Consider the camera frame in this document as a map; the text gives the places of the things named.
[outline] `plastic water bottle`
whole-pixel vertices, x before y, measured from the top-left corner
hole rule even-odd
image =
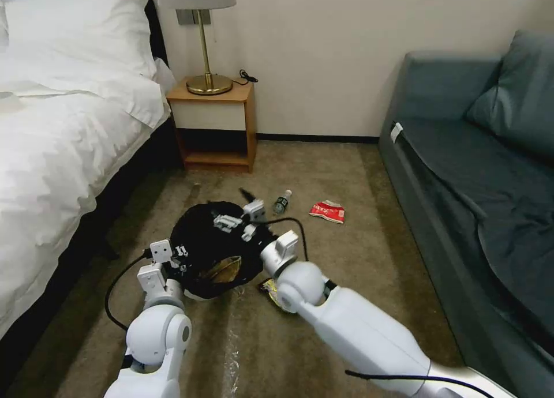
[[[273,204],[273,211],[277,214],[283,213],[289,205],[289,198],[292,195],[292,191],[287,189],[285,194],[275,201]]]

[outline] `brass lamp base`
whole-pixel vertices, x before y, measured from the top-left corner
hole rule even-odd
[[[197,76],[186,82],[186,89],[196,95],[217,95],[232,87],[233,82],[229,78],[212,74]]]

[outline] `sofa tag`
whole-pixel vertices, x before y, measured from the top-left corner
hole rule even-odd
[[[396,139],[398,138],[398,136],[400,135],[403,129],[404,127],[402,127],[402,124],[400,123],[394,124],[394,128],[391,131],[391,139],[393,143],[396,143]]]

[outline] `white bedding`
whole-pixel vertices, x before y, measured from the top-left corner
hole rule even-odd
[[[152,58],[146,1],[0,0],[0,338],[169,116],[174,79]]]
[[[0,337],[44,292],[82,215],[152,131],[90,94],[21,101],[15,112],[0,104]]]

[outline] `power cord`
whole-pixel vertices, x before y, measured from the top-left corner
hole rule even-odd
[[[300,228],[300,234],[302,235],[302,246],[304,247],[304,258],[306,258],[306,261],[309,261],[309,259],[308,259],[308,247],[306,246],[306,234],[304,233],[304,227],[302,226],[302,222],[300,222],[298,219],[288,216],[288,217],[284,217],[284,218],[273,219],[273,220],[266,221],[266,222],[252,222],[252,223],[254,225],[271,225],[271,224],[274,224],[274,223],[286,222],[286,221],[295,222],[296,225],[298,225],[298,227]]]
[[[137,258],[136,260],[133,260],[130,262],[119,274],[117,274],[117,277],[111,282],[110,286],[108,287],[108,290],[106,291],[106,296],[104,297],[104,310],[106,311],[106,315],[108,318],[115,323],[117,326],[119,326],[121,329],[125,330],[125,332],[129,329],[127,326],[125,326],[122,322],[117,320],[114,315],[110,311],[110,296],[111,292],[113,291],[115,285],[119,281],[119,279],[125,274],[127,271],[129,271],[132,266],[134,266],[137,262],[140,260],[143,260],[145,258],[149,258],[152,256],[152,253],[150,252],[150,249],[146,249],[143,251],[141,256]]]
[[[257,78],[254,78],[250,75],[248,75],[248,72],[246,72],[244,69],[241,69],[238,73],[242,79],[245,79],[246,82],[238,82],[238,81],[235,81],[235,80],[232,80],[235,84],[238,84],[238,85],[246,85],[247,83],[249,82],[252,82],[252,83],[256,83],[258,82],[258,79]]]
[[[355,378],[361,378],[365,380],[379,380],[379,381],[395,381],[395,380],[407,380],[407,381],[438,381],[438,382],[447,382],[449,384],[455,384],[464,386],[466,388],[472,389],[481,395],[487,398],[494,398],[488,392],[483,391],[481,388],[476,387],[475,385],[468,384],[467,382],[458,381],[452,378],[443,378],[443,377],[430,377],[430,376],[419,376],[419,375],[366,375],[351,370],[345,370],[345,373],[348,376]]]

